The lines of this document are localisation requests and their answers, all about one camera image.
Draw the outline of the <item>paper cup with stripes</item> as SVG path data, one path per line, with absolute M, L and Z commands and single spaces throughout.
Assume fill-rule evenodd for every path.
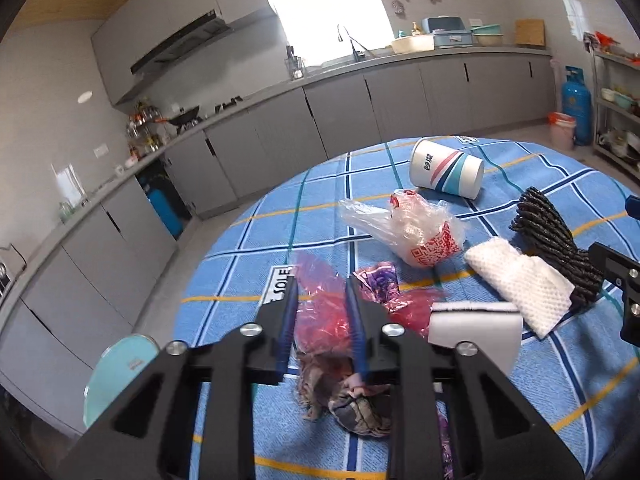
M 409 178 L 418 188 L 475 200 L 483 177 L 483 159 L 427 139 L 414 144 Z

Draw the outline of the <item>blue dish rack box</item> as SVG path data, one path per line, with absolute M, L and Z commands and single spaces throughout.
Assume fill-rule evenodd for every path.
M 436 16 L 424 18 L 422 28 L 434 39 L 436 49 L 472 47 L 473 35 L 457 16 Z

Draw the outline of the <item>white sponge block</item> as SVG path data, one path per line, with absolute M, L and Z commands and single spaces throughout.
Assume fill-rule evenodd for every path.
M 509 376 L 521 347 L 523 318 L 510 302 L 434 302 L 427 340 L 454 348 L 471 341 Z

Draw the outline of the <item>spice rack with bottles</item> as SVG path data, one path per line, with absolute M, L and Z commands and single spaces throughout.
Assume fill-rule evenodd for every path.
M 163 120 L 156 106 L 143 101 L 137 102 L 126 125 L 126 137 L 131 156 L 142 159 L 164 145 L 158 133 L 158 127 Z

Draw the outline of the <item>white foam net sleeve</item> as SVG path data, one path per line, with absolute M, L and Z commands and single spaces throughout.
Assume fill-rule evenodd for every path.
M 539 339 L 546 338 L 567 314 L 575 286 L 537 256 L 522 254 L 494 236 L 469 248 L 465 262 L 521 312 Z

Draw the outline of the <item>patterned cloth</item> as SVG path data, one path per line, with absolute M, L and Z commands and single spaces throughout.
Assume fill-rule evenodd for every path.
M 298 400 L 304 417 L 331 414 L 351 434 L 385 438 L 392 430 L 392 387 L 367 386 L 352 368 L 352 359 L 333 353 L 296 352 Z

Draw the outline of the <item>purple snack wrapper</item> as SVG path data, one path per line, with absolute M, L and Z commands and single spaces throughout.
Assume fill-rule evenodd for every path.
M 397 271 L 392 262 L 379 262 L 356 271 L 354 275 L 365 300 L 387 307 L 400 296 Z

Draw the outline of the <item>utensil holder glass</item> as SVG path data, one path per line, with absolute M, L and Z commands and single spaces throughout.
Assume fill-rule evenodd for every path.
M 295 54 L 293 46 L 289 44 L 285 47 L 285 67 L 288 71 L 288 76 L 291 80 L 302 79 L 306 74 L 304 61 L 302 58 Z

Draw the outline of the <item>clear red printed plastic bag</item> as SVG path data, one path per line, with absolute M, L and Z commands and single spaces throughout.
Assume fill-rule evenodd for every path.
M 462 252 L 464 223 L 446 202 L 430 203 L 413 190 L 396 190 L 387 208 L 341 200 L 338 214 L 352 228 L 384 244 L 404 263 L 428 269 Z

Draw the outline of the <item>black wok pan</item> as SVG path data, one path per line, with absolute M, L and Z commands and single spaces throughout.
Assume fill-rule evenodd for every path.
M 176 128 L 181 128 L 186 124 L 190 124 L 190 122 L 194 122 L 195 119 L 198 119 L 198 112 L 200 108 L 198 106 L 194 106 L 189 108 L 188 110 L 183 110 L 180 114 L 171 117 L 159 117 L 155 119 L 157 124 L 166 124 L 168 122 L 169 125 L 172 125 Z

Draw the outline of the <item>black range hood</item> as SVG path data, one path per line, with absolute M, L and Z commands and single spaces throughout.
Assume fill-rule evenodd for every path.
M 207 41 L 227 32 L 231 32 L 231 27 L 215 11 L 209 11 L 149 50 L 130 66 L 130 72 L 133 75 L 149 75 L 166 70 Z

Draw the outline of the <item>cream plastic basin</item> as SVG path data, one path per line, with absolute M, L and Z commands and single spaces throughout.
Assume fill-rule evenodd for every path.
M 395 54 L 433 51 L 435 49 L 435 40 L 429 34 L 405 36 L 394 39 L 392 41 L 392 49 Z

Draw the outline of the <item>gas stove burner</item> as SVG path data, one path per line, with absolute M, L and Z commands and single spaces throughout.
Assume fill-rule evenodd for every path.
M 235 96 L 234 98 L 231 98 L 227 102 L 222 102 L 220 104 L 217 104 L 215 106 L 215 114 L 218 115 L 222 113 L 224 110 L 228 110 L 228 108 L 235 107 L 242 102 L 243 102 L 242 96 Z

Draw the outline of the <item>grey upper kitchen cabinets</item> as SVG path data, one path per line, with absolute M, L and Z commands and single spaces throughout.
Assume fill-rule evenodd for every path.
M 166 70 L 133 75 L 130 66 L 174 32 L 215 11 L 231 32 L 206 42 Z M 131 102 L 138 94 L 202 47 L 264 18 L 273 10 L 268 0 L 128 0 L 92 36 L 96 64 L 113 106 Z

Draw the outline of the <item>blue water filter tank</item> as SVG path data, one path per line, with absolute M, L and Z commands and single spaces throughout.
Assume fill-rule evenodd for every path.
M 158 188 L 150 188 L 148 199 L 171 236 L 178 238 L 183 232 L 183 224 L 165 194 Z

